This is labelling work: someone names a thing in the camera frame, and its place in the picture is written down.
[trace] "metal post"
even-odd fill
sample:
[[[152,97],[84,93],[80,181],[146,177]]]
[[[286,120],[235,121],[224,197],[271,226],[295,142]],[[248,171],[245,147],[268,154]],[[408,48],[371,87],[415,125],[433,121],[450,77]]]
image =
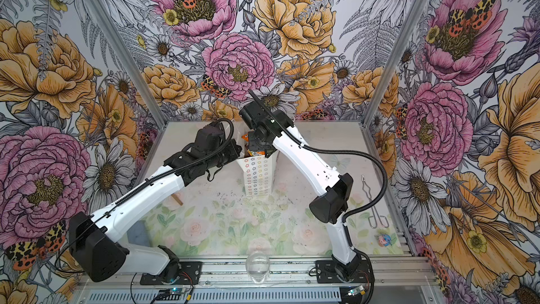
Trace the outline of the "metal post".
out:
[[[103,31],[103,34],[108,39],[118,58],[120,58],[120,61],[124,65],[127,74],[130,76],[131,80],[135,84],[135,87],[139,91],[140,96],[148,106],[148,110],[155,119],[159,130],[164,129],[166,121],[163,113],[159,109],[156,100],[150,93],[148,85],[143,80],[135,60],[133,60],[131,57],[130,51],[120,36],[120,33],[118,33],[116,25],[105,8],[104,3],[102,0],[84,0],[84,3],[86,7],[90,9],[90,13],[96,19],[96,23]]]
[[[392,47],[390,56],[388,56],[388,60],[384,65],[381,80],[379,81],[379,84],[373,93],[373,97],[371,98],[371,101],[369,101],[368,109],[362,118],[362,124],[364,127],[368,127],[373,116],[375,115],[375,112],[379,108],[379,104],[384,96],[384,91],[392,80],[394,69],[396,68],[401,55],[407,47],[408,39],[415,27],[417,27],[418,17],[422,14],[422,11],[428,2],[429,0],[414,0],[413,6],[407,14],[407,17],[403,20],[400,33],[397,36],[397,40],[394,43],[394,47]]]

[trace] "floral tablecloth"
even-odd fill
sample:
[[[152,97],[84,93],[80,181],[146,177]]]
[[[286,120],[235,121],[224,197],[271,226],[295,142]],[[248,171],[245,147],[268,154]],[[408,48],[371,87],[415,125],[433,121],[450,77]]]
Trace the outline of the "floral tablecloth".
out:
[[[153,160],[162,162],[163,156],[185,145],[173,143],[179,138],[194,138],[194,131],[205,124],[169,125]],[[298,123],[298,127],[313,146],[365,150],[357,124],[304,122]],[[349,209],[367,203],[361,175],[365,175],[373,196],[379,191],[374,167],[366,160],[336,155],[322,157],[338,171],[353,176],[355,183]],[[307,179],[284,155],[278,156],[270,195],[246,197],[241,168],[229,164],[213,182],[199,178],[177,196],[183,206],[169,197],[144,220],[152,245],[165,245],[179,256],[246,255],[254,250],[270,255],[332,253],[324,224],[315,219],[308,208],[316,195]],[[377,210],[388,218],[390,226],[384,228],[379,224],[378,228],[372,228],[368,222],[371,212],[351,216],[348,224],[354,245],[368,254],[402,254],[386,204],[379,202]]]

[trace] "metal tongs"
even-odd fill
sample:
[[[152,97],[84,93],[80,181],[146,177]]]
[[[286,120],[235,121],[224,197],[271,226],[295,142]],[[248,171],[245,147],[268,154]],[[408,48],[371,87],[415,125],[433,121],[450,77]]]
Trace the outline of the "metal tongs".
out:
[[[368,198],[369,202],[371,202],[372,201],[371,187],[368,186],[368,184],[366,183],[366,179],[365,179],[364,175],[362,175],[362,190],[366,194],[366,197]],[[379,219],[379,222],[381,223],[381,226],[383,228],[388,228],[390,226],[390,223],[388,222],[388,219],[386,218],[386,216],[379,215],[379,212],[377,211],[377,208],[375,206],[372,206],[372,213],[373,213],[373,215],[368,217],[368,222],[369,222],[370,227],[376,228],[376,227],[379,226],[377,224],[377,219]]]

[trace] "black mounting plate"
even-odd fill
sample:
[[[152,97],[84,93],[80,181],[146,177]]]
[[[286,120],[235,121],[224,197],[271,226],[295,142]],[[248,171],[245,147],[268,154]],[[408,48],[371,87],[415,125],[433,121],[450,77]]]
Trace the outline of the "black mounting plate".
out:
[[[199,284],[199,276],[201,268],[203,266],[202,262],[179,262],[180,271],[185,272],[191,280],[193,285]],[[140,278],[141,285],[190,285],[190,280],[180,275],[179,278],[173,283],[166,283],[165,280],[159,276],[151,274],[143,274]]]
[[[315,269],[317,273],[317,283],[329,284],[329,283],[343,283],[335,272],[334,260],[318,260],[315,261]],[[351,281],[349,283],[367,283],[366,275],[369,267],[366,260],[362,260],[358,268],[353,273]]]

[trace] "transparent container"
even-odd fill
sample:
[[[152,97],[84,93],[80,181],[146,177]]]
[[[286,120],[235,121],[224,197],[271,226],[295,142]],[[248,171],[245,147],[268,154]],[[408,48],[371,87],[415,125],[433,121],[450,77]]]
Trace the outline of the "transparent container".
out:
[[[263,283],[270,271],[270,259],[262,251],[255,251],[247,257],[246,271],[254,283]]]

